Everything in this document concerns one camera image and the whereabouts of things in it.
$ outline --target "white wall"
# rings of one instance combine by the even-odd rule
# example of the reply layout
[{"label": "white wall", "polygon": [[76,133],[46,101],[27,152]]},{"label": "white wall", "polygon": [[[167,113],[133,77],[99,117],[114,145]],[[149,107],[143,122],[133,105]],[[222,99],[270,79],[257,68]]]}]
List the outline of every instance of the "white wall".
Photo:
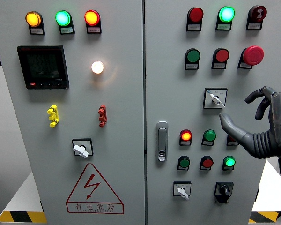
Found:
[{"label": "white wall", "polygon": [[0,66],[0,213],[30,172],[26,149]]}]

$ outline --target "white glowing light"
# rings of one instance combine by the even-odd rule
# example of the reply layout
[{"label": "white glowing light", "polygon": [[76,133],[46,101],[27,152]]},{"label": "white glowing light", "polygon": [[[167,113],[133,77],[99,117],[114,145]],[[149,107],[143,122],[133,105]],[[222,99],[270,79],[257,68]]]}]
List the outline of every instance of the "white glowing light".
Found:
[{"label": "white glowing light", "polygon": [[95,74],[100,74],[102,73],[104,69],[104,65],[102,62],[100,61],[96,61],[92,64],[92,71],[95,73]]}]

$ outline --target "white switch knob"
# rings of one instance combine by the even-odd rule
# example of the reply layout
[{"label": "white switch knob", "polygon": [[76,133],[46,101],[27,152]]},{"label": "white switch knob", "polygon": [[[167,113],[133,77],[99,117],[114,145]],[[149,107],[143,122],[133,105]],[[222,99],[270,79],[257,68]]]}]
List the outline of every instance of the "white switch knob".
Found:
[{"label": "white switch knob", "polygon": [[188,198],[188,194],[185,192],[184,188],[177,188],[178,189],[178,193],[180,194],[181,197],[183,197],[185,200],[189,200]]},{"label": "white switch knob", "polygon": [[226,108],[224,106],[224,104],[222,103],[222,101],[217,96],[215,96],[213,93],[210,93],[210,97],[211,97],[212,101],[214,103],[216,103],[219,107],[221,107],[222,109]]},{"label": "white switch knob", "polygon": [[85,150],[83,146],[78,146],[77,144],[73,148],[75,154],[78,154],[84,158],[87,158],[89,156],[89,153]]}]

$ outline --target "lightning bolt symbol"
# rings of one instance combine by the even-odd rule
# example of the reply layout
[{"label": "lightning bolt symbol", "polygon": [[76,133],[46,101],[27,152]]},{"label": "lightning bolt symbol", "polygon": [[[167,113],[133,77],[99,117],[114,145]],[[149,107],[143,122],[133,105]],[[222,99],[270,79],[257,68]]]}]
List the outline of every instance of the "lightning bolt symbol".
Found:
[{"label": "lightning bolt symbol", "polygon": [[89,184],[92,179],[95,177],[94,174],[92,174],[88,180],[88,182],[86,182],[86,184],[84,185],[85,188],[91,187],[91,186],[95,186],[94,190],[86,197],[86,199],[89,199],[91,197],[91,194],[97,189],[97,187],[101,184],[101,183],[96,183],[96,184]]}]

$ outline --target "switch plate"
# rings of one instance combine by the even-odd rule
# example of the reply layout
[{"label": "switch plate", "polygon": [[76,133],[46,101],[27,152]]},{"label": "switch plate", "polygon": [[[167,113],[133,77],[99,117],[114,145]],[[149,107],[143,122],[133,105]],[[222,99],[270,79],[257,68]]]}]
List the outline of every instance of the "switch plate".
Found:
[{"label": "switch plate", "polygon": [[192,187],[192,183],[190,181],[175,181],[173,183],[173,195],[180,197],[178,188],[184,188],[188,196],[191,196],[191,187]]},{"label": "switch plate", "polygon": [[223,105],[226,106],[227,92],[227,88],[205,88],[203,109],[221,109],[219,105],[212,101],[210,97],[211,93],[217,96]]},{"label": "switch plate", "polygon": [[89,156],[92,156],[94,154],[92,139],[90,139],[90,138],[73,139],[72,140],[73,148],[76,144],[80,147],[84,146],[85,150],[89,153]]}]

